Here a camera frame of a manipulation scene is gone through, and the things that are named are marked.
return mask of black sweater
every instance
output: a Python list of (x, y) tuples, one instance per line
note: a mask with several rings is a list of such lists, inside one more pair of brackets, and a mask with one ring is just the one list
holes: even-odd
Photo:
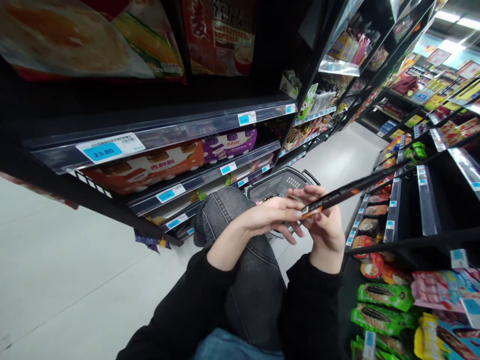
[[(130, 339), (117, 360), (189, 359), (199, 342), (225, 319), (227, 290), (238, 267), (221, 271), (196, 253), (185, 274), (158, 304), (147, 326)], [(341, 276), (318, 270), (303, 255), (287, 271), (289, 283), (278, 331), (286, 359), (337, 359)]]

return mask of ceiling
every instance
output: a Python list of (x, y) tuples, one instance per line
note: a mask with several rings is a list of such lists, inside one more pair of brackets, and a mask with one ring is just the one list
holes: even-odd
[[(442, 12), (480, 22), (480, 1), (478, 0), (448, 0), (441, 9)], [(480, 52), (480, 30), (435, 17), (435, 20), (427, 32), (441, 39), (450, 39), (460, 42), (466, 39), (462, 45)]]

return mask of ceiling light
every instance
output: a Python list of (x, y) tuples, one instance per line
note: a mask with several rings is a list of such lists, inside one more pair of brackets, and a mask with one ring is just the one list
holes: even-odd
[(467, 19), (466, 17), (462, 17), (460, 20), (458, 20), (457, 24), (470, 29), (480, 30), (480, 22), (472, 19)]
[(437, 13), (435, 14), (435, 17), (439, 18), (439, 19), (442, 19), (442, 20), (445, 20), (445, 21), (448, 21), (448, 22), (451, 22), (451, 23), (455, 23), (458, 20), (460, 20), (460, 16), (453, 15), (453, 14), (451, 14), (449, 12), (445, 12), (445, 11), (437, 11)]

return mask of jeans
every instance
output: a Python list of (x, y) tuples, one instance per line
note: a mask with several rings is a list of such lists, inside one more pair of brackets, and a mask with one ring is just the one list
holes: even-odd
[[(193, 220), (195, 245), (211, 246), (233, 219), (254, 206), (230, 186), (208, 195)], [(251, 345), (281, 351), (277, 317), (286, 287), (267, 237), (253, 237), (238, 262), (238, 273), (225, 300), (229, 327)]]

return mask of tiled floor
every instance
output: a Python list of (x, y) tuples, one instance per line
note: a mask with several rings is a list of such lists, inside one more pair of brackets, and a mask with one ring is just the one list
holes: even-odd
[[(385, 145), (354, 123), (294, 167), (333, 190), (370, 173)], [(128, 226), (1, 178), (0, 195), (0, 360), (114, 359), (198, 251), (188, 240), (158, 256)], [(340, 205), (344, 228), (357, 201)], [(312, 239), (271, 245), (286, 279)]]

